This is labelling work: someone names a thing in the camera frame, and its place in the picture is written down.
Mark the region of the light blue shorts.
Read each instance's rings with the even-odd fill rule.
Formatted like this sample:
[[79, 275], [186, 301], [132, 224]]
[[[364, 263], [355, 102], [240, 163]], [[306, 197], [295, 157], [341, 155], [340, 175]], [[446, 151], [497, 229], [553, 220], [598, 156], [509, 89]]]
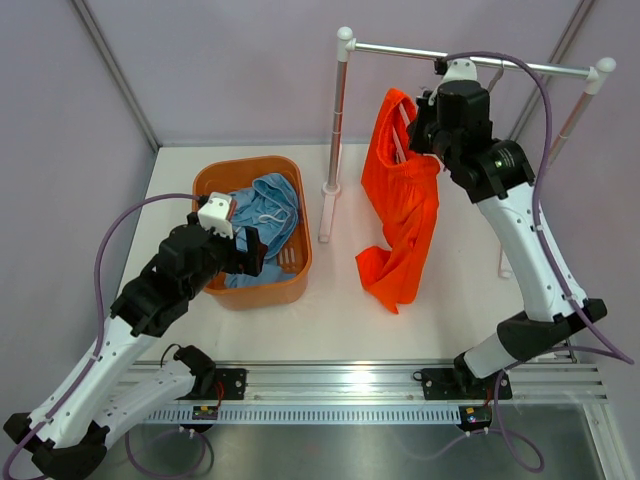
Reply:
[[277, 263], [277, 256], [291, 238], [299, 222], [299, 200], [292, 184], [280, 173], [269, 173], [252, 181], [250, 187], [230, 192], [236, 208], [231, 223], [240, 251], [248, 250], [247, 228], [254, 227], [267, 247], [261, 273], [257, 276], [227, 274], [227, 289], [248, 288], [291, 280]]

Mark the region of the pink hanger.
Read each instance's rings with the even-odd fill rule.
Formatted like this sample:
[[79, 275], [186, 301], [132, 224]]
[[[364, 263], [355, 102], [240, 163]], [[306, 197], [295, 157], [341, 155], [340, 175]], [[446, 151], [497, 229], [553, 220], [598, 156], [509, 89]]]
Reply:
[[409, 148], [408, 127], [411, 124], [409, 103], [401, 101], [391, 113], [392, 163], [402, 165], [412, 161], [417, 154]]

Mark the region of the grey hanger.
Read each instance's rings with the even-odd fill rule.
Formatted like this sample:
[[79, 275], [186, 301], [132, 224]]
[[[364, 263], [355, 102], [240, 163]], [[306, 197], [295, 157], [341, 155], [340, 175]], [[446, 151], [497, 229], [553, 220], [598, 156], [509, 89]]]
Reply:
[[496, 71], [492, 77], [492, 79], [489, 81], [488, 85], [487, 85], [487, 91], [489, 93], [491, 93], [495, 86], [497, 85], [497, 83], [502, 79], [504, 72], [505, 72], [505, 67], [504, 67], [504, 59], [499, 59], [498, 63], [496, 65]]

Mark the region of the orange shorts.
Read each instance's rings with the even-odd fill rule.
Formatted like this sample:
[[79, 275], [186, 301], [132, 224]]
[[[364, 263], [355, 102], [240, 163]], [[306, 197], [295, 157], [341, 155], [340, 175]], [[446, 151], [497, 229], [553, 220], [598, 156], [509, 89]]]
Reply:
[[355, 257], [363, 289], [393, 314], [417, 296], [439, 208], [440, 164], [435, 156], [417, 154], [405, 164], [392, 163], [391, 113], [401, 101], [409, 103], [411, 118], [415, 118], [411, 98], [396, 88], [389, 89], [361, 175], [361, 185], [389, 247], [369, 246]]

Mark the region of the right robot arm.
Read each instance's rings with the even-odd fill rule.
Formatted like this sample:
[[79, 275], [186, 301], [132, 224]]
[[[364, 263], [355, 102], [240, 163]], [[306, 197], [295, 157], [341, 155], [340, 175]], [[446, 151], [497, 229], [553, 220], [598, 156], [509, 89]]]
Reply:
[[607, 314], [570, 278], [553, 237], [538, 236], [546, 221], [533, 202], [535, 174], [522, 147], [492, 135], [490, 95], [475, 80], [445, 82], [416, 100], [409, 148], [433, 154], [449, 170], [498, 237], [523, 299], [522, 312], [459, 354], [450, 378], [466, 397], [482, 396], [497, 373], [529, 361]]

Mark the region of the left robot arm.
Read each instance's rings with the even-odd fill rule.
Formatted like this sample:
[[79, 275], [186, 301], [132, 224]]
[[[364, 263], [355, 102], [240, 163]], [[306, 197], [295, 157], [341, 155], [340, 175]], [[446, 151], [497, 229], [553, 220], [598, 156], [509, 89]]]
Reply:
[[120, 377], [219, 273], [260, 273], [267, 248], [256, 228], [220, 232], [191, 214], [174, 228], [140, 275], [127, 283], [103, 323], [102, 334], [63, 384], [30, 413], [16, 413], [4, 425], [18, 449], [31, 453], [42, 477], [85, 479], [107, 451], [133, 426], [172, 400], [222, 392], [215, 362], [193, 345], [150, 378], [119, 396]]

